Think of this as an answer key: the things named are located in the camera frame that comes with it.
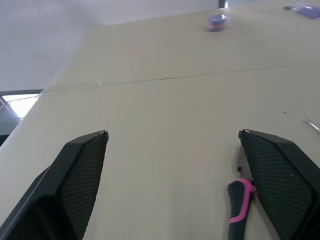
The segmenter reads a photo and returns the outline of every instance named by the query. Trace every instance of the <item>purple bottle cap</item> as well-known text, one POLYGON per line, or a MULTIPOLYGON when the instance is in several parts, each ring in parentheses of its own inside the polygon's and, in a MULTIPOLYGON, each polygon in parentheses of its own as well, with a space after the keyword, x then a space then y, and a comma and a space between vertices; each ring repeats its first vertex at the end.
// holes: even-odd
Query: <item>purple bottle cap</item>
POLYGON ((222 31, 225 28, 226 15, 217 14, 208 18, 208 28, 211 32, 222 31))

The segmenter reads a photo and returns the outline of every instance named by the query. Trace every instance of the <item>white wall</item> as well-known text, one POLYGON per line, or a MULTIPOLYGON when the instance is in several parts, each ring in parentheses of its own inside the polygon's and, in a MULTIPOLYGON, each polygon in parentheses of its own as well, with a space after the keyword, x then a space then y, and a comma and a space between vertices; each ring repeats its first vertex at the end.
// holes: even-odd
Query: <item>white wall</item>
POLYGON ((44 89, 95 24, 217 7, 218 0, 0 1, 0 91, 44 89))

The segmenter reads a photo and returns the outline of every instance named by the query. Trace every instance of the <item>purple object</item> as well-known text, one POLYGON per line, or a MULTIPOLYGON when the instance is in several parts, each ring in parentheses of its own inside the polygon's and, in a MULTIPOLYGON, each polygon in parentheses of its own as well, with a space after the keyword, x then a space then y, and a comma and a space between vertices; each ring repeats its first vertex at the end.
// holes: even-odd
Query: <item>purple object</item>
POLYGON ((320 16, 320 8, 308 3, 295 3, 291 9, 311 19, 316 19, 320 16))
POLYGON ((217 32, 225 29, 226 16, 224 14, 212 15, 208 18, 209 31, 217 32))

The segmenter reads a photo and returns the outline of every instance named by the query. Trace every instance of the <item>screwdriver handle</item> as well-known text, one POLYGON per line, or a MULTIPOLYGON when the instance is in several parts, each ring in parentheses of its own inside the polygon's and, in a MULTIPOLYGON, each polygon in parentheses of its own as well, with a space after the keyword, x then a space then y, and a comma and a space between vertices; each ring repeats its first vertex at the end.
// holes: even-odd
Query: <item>screwdriver handle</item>
POLYGON ((228 240, 244 240, 248 211, 255 187, 251 181, 237 178, 228 185, 231 203, 228 240))

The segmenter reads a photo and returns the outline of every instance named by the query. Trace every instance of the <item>window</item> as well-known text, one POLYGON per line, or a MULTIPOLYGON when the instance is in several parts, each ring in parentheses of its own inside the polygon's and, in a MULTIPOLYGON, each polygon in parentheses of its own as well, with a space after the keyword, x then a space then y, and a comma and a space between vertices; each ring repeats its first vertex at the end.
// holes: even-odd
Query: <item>window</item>
POLYGON ((2 98, 12 108, 18 118, 24 118, 38 100, 39 94, 5 95, 2 98))

